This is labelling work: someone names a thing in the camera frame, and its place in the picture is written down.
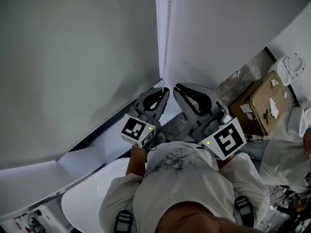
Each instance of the paper label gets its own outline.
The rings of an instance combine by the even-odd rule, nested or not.
[[[272,86],[278,85],[277,79],[272,79],[272,80],[271,80],[271,84],[272,84]]]
[[[276,119],[277,115],[279,113],[277,107],[276,107],[276,103],[273,101],[272,98],[269,99],[270,102],[270,111],[271,111],[271,115]]]
[[[253,116],[252,116],[252,114],[251,114],[251,113],[246,113],[246,115],[247,115],[248,119],[250,119],[250,120],[254,121]]]
[[[251,106],[249,106],[249,103],[240,105],[240,107],[244,113],[252,113],[253,112],[251,109]]]

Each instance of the person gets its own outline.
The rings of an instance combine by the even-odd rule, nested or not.
[[[147,168],[145,158],[145,150],[133,146],[126,175],[112,181],[99,212],[104,232],[124,226],[116,220],[124,210],[133,213],[132,233],[259,232],[251,227],[266,215],[269,191],[247,154],[218,161],[219,171],[209,152],[194,143],[158,145],[147,156]],[[235,202],[245,197],[241,204],[251,206],[236,210]]]
[[[296,193],[311,192],[311,130],[303,144],[285,140],[248,142],[239,152],[251,156],[262,181],[286,185]]]
[[[310,199],[301,199],[298,194],[295,194],[288,205],[288,207],[278,206],[276,209],[282,213],[288,214],[290,216],[302,216],[310,218],[311,204]]]

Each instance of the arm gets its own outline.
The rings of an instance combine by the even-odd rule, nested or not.
[[[305,145],[306,151],[311,154],[311,129],[306,130],[303,136],[303,143]]]
[[[219,173],[232,183],[233,190],[246,196],[254,207],[255,225],[258,225],[269,208],[269,191],[262,182],[254,164],[246,153],[232,158]]]
[[[115,220],[120,211],[132,211],[134,194],[145,171],[145,150],[133,146],[126,176],[115,178],[111,182],[101,205],[99,222],[104,232],[114,231]]]
[[[146,151],[136,146],[132,146],[131,158],[127,167],[126,175],[134,173],[139,176],[144,176],[146,172]]]
[[[307,201],[301,202],[299,198],[293,198],[293,203],[297,212],[303,211],[308,205]]]
[[[236,156],[236,154],[232,154],[231,156],[229,156],[228,158],[226,158],[225,160],[216,160],[217,161],[217,165],[219,169],[222,169],[226,164],[228,164],[234,157]]]

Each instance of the white t-shirt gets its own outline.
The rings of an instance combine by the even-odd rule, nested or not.
[[[311,189],[311,158],[303,144],[271,140],[259,173],[265,184],[288,185],[297,193]]]
[[[213,215],[236,222],[235,193],[249,199],[255,224],[260,223],[268,210],[269,192],[249,156],[237,155],[220,171],[211,164],[210,154],[197,144],[171,142],[157,146],[148,155],[143,178],[129,174],[111,183],[100,211],[104,231],[113,232],[118,212],[131,201],[139,233],[155,232],[167,209],[184,201],[197,202]]]

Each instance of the brown cardboard box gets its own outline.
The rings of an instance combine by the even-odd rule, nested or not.
[[[272,106],[270,99],[275,103],[278,113]],[[284,85],[277,72],[273,71],[267,76],[253,82],[244,93],[231,105],[233,116],[237,117],[245,134],[268,135],[276,127],[282,114],[287,111],[288,98]]]

